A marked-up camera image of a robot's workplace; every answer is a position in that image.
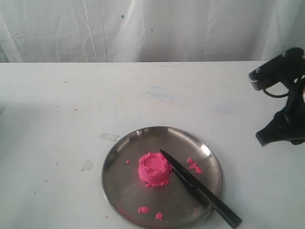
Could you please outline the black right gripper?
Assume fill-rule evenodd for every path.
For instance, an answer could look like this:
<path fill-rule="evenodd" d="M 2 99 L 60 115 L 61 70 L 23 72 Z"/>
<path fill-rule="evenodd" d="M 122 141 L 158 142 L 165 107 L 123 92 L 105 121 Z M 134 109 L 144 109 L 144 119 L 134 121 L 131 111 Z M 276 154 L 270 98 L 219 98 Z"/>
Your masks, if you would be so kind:
<path fill-rule="evenodd" d="M 288 141 L 293 145 L 305 142 L 305 77 L 299 76 L 283 84 L 288 89 L 286 105 L 267 126 L 255 134 L 261 146 L 279 141 Z"/>

